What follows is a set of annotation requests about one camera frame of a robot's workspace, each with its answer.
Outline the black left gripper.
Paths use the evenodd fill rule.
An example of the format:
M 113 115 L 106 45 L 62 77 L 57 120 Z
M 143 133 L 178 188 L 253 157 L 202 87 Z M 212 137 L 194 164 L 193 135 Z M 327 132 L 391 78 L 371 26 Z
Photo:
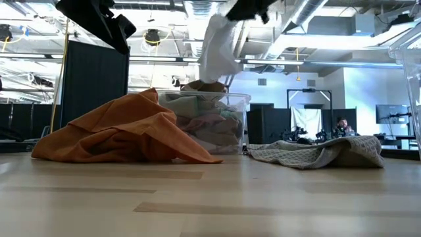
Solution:
M 122 14 L 114 19 L 114 23 L 107 24 L 106 19 L 113 17 L 110 12 L 113 5 L 113 0 L 60 0 L 55 7 L 80 27 L 127 55 L 126 39 L 136 32 L 136 27 Z

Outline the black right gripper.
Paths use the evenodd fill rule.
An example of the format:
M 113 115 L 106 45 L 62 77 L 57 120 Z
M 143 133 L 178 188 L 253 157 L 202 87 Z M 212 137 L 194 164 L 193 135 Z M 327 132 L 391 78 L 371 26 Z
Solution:
M 268 7 L 277 0 L 238 0 L 228 11 L 228 20 L 250 20 L 254 19 L 259 11 L 259 16 L 263 24 L 269 22 Z

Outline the white towel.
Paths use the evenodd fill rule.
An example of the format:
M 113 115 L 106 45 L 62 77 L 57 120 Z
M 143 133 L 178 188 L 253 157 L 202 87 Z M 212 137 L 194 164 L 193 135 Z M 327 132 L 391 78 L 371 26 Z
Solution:
M 200 81 L 213 84 L 222 76 L 242 71 L 232 51 L 232 32 L 237 23 L 221 14 L 211 16 L 198 60 Z

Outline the orange towel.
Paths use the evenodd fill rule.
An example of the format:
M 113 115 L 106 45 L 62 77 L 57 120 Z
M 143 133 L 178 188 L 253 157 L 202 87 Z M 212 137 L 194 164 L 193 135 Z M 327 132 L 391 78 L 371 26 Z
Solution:
M 34 159 L 63 163 L 219 163 L 176 125 L 173 111 L 158 104 L 149 89 L 128 94 L 69 122 L 40 139 Z

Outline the pink towel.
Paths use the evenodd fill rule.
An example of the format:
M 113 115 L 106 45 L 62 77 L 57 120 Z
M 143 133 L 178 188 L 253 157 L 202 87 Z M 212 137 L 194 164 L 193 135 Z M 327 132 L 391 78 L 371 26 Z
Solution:
M 239 119 L 235 117 L 224 118 L 217 114 L 207 114 L 195 118 L 177 117 L 176 125 L 190 134 L 204 130 L 216 134 L 239 136 L 243 131 L 243 123 Z

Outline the clear plastic storage bin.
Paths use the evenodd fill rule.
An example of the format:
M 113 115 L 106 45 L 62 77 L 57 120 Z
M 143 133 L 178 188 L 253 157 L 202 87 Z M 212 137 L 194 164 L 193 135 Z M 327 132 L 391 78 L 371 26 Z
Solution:
M 171 94 L 185 94 L 185 95 L 211 95 L 211 96 L 226 96 L 234 100 L 234 103 L 242 101 L 245 105 L 245 110 L 242 112 L 242 117 L 238 118 L 243 123 L 243 131 L 239 136 L 234 134 L 216 134 L 204 130 L 198 131 L 195 134 L 185 132 L 190 138 L 196 141 L 199 145 L 204 147 L 209 153 L 213 155 L 229 155 L 240 154 L 243 150 L 243 140 L 246 127 L 246 110 L 251 99 L 250 95 L 242 93 L 216 93 L 216 92 L 197 92 L 197 91 L 159 91 L 158 96 L 166 93 Z
M 393 43 L 388 52 L 398 65 L 403 66 L 421 159 L 421 23 Z

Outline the grey diamond-patterned towel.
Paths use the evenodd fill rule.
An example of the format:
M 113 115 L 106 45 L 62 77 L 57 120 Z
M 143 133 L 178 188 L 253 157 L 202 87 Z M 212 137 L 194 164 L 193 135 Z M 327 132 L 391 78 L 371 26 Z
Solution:
M 374 136 L 347 136 L 317 145 L 280 140 L 272 144 L 250 144 L 247 151 L 257 161 L 294 169 L 384 167 L 381 143 Z

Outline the black ceiling device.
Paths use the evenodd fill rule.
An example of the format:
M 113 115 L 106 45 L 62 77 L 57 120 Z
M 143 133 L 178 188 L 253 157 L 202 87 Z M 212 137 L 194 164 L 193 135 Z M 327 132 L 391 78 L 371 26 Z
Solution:
M 158 29 L 148 29 L 144 35 L 145 42 L 150 46 L 158 46 L 161 43 Z

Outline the ceiling light strip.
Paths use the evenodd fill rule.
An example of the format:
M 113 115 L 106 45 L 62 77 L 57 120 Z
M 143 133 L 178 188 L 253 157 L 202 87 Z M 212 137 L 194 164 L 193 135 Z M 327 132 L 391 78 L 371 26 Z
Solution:
M 158 62 L 158 63 L 200 63 L 199 58 L 193 57 L 143 57 L 130 56 L 130 61 Z M 291 61 L 291 60 L 264 60 L 264 59 L 236 59 L 236 63 L 246 65 L 273 65 L 273 66 L 329 66 L 348 68 L 384 68 L 403 69 L 403 65 L 396 63 L 369 63 L 369 62 L 342 62 L 342 61 Z

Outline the black divider panel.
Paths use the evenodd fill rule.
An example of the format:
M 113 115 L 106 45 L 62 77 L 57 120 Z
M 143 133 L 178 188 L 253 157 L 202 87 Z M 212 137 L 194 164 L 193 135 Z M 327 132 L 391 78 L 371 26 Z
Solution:
M 128 92 L 129 55 L 70 41 L 64 65 L 59 127 Z

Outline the black partition panel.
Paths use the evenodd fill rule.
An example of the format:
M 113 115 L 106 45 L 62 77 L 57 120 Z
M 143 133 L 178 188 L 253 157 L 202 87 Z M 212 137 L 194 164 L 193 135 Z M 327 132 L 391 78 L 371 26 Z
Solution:
M 357 131 L 357 110 L 356 109 L 323 109 L 322 110 L 322 129 L 331 132 L 336 128 L 340 119 L 346 119 L 347 124 Z
M 247 135 L 250 144 L 271 144 L 283 140 L 289 131 L 290 110 L 277 109 L 273 103 L 251 103 L 247 111 Z

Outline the white hanging cloth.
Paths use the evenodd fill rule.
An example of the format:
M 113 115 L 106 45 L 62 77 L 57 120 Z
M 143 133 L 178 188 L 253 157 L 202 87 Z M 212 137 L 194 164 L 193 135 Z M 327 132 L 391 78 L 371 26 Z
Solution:
M 292 107 L 290 127 L 292 131 L 295 131 L 297 127 L 302 128 L 307 131 L 303 134 L 305 138 L 315 140 L 317 133 L 322 129 L 322 110 Z

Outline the person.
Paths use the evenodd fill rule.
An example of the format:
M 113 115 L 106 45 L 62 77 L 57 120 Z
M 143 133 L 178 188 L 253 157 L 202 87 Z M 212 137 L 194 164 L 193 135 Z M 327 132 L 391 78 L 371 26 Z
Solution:
M 345 117 L 337 118 L 337 124 L 334 129 L 334 136 L 336 138 L 358 135 L 359 134 L 355 130 L 353 130 L 352 127 L 348 124 L 347 119 Z

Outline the silver ventilation duct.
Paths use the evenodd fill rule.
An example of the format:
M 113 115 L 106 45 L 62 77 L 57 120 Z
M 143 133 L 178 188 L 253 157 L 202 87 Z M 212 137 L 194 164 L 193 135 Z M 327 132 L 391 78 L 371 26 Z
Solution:
M 184 1 L 184 8 L 187 13 L 187 29 L 191 52 L 194 57 L 202 54 L 202 42 L 212 15 L 218 13 L 220 4 L 210 0 Z

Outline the black stand frame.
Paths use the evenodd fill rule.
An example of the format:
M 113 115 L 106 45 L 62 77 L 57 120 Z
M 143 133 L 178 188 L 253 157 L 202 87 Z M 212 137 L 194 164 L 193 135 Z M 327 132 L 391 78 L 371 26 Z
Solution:
M 303 89 L 287 89 L 286 94 L 286 103 L 287 103 L 287 109 L 290 109 L 289 102 L 292 100 L 293 95 L 290 97 L 290 92 L 303 92 L 303 93 L 321 93 L 329 102 L 330 102 L 330 131 L 333 132 L 334 127 L 334 109 L 333 109 L 333 95 L 331 90 L 317 90 L 314 88 L 303 88 Z

